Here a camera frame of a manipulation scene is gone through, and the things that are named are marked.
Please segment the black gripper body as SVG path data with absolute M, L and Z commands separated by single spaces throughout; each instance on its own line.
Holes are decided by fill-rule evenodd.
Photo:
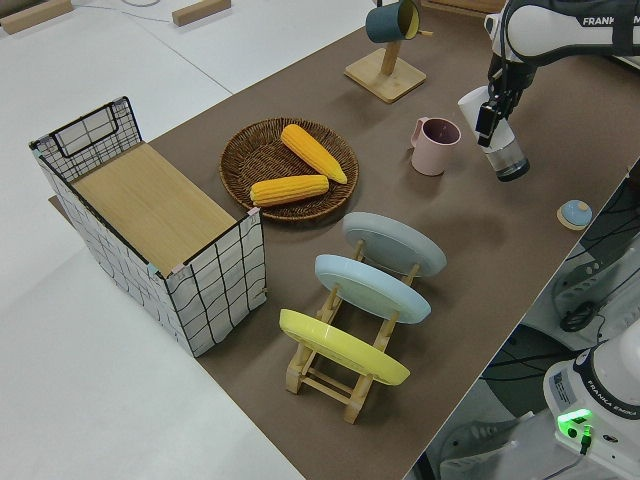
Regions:
M 533 80 L 537 67 L 507 60 L 494 53 L 488 70 L 490 96 L 502 103 L 518 103 Z

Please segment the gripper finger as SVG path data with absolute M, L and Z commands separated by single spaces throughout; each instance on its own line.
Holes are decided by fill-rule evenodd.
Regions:
M 522 89 L 508 88 L 502 92 L 502 117 L 507 120 L 517 107 L 523 94 Z
M 478 144 L 490 145 L 496 127 L 501 120 L 501 112 L 496 100 L 484 102 L 478 111 Z

